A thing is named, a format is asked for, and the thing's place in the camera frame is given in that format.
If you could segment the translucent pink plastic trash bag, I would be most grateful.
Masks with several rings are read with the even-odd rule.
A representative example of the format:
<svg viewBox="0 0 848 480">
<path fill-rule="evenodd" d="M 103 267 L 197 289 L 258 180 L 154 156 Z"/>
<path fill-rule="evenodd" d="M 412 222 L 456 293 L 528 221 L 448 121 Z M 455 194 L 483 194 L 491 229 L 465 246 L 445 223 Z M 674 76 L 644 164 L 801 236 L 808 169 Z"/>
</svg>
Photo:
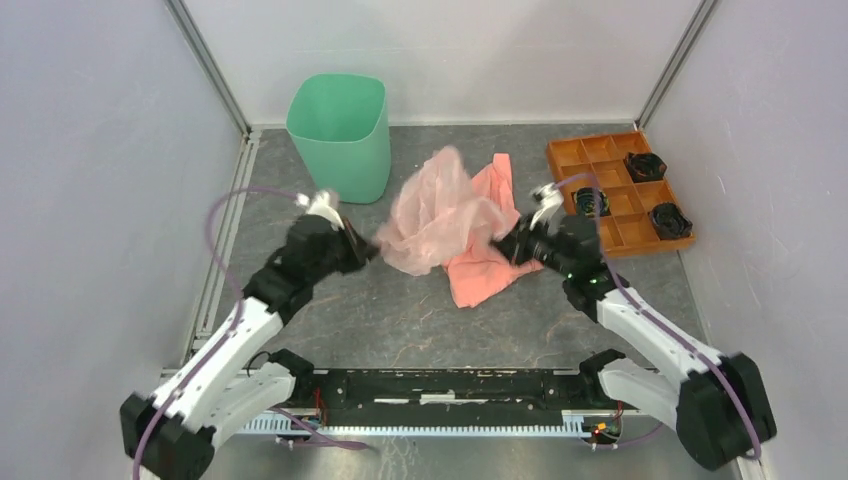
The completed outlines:
<svg viewBox="0 0 848 480">
<path fill-rule="evenodd" d="M 476 241 L 503 238 L 514 223 L 494 200 L 474 190 L 459 150 L 445 146 L 405 181 L 375 242 L 389 266 L 422 276 Z"/>
</svg>

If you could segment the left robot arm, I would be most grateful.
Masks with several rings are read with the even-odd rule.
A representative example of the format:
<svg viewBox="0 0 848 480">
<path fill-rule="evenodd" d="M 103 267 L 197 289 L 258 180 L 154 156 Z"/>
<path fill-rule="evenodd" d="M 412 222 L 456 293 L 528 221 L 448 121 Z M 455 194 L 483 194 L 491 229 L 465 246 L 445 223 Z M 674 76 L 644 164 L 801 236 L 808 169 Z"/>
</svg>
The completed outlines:
<svg viewBox="0 0 848 480">
<path fill-rule="evenodd" d="M 378 251 L 344 217 L 300 216 L 203 347 L 153 393 L 134 393 L 121 405 L 133 478 L 148 471 L 199 479 L 217 450 L 257 416 L 282 402 L 306 405 L 314 381 L 298 370 L 270 362 L 247 379 L 236 376 L 312 300 L 319 282 L 361 270 Z"/>
</svg>

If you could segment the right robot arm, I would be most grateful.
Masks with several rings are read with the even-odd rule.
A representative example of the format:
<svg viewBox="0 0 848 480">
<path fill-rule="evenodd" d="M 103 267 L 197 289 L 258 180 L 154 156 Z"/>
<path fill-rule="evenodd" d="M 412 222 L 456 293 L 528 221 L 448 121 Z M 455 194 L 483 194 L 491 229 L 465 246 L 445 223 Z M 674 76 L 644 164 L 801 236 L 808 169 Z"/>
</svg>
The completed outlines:
<svg viewBox="0 0 848 480">
<path fill-rule="evenodd" d="M 703 344 L 650 306 L 609 265 L 596 221 L 567 216 L 551 233 L 525 216 L 491 244 L 514 266 L 537 261 L 562 275 L 574 309 L 653 365 L 642 368 L 612 351 L 597 355 L 577 382 L 585 405 L 602 408 L 616 400 L 638 409 L 674 431 L 709 471 L 738 458 L 760 459 L 777 427 L 756 363 Z"/>
</svg>

